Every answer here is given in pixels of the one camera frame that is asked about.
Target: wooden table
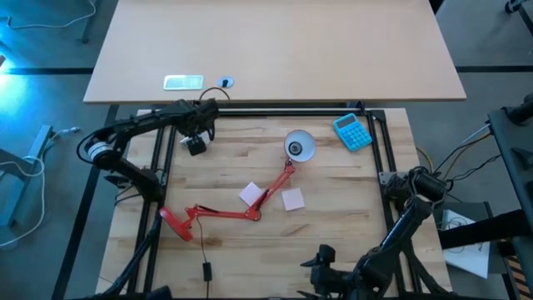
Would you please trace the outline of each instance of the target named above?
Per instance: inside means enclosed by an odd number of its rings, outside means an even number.
[[[405,109],[387,109],[386,117],[398,170],[413,168],[419,162]],[[243,211],[246,204],[239,199],[239,192],[250,181],[262,188],[270,185],[285,162],[282,145],[290,131],[305,129],[316,139],[315,157],[296,164],[296,173],[283,187],[299,187],[305,208],[285,212],[278,191],[263,206],[259,222],[201,218],[206,255],[213,268],[211,297],[297,296],[296,290],[312,290],[310,270],[299,264],[313,258],[320,243],[336,249],[334,268],[352,270],[359,257],[385,236],[371,147],[348,152],[332,129],[334,119],[222,117],[217,120],[217,136],[207,152],[191,157],[177,145],[167,206],[184,218],[183,209],[195,203]],[[133,138],[127,159],[138,166],[149,165],[155,135],[149,132]],[[381,143],[380,147],[386,162]],[[116,207],[98,292],[109,287],[109,281],[118,276],[131,258],[141,207],[139,197]],[[153,286],[168,285],[174,297],[205,295],[197,224],[192,232],[195,238],[184,242],[166,224],[162,226]],[[433,217],[424,221],[413,237],[413,244],[418,258],[436,281],[451,289]],[[406,267],[403,269],[408,278]],[[144,272],[142,267],[140,279]],[[396,294],[394,285],[388,294]]]
[[[465,92],[427,0],[121,0],[84,101],[448,101]],[[220,93],[213,93],[225,101]]]

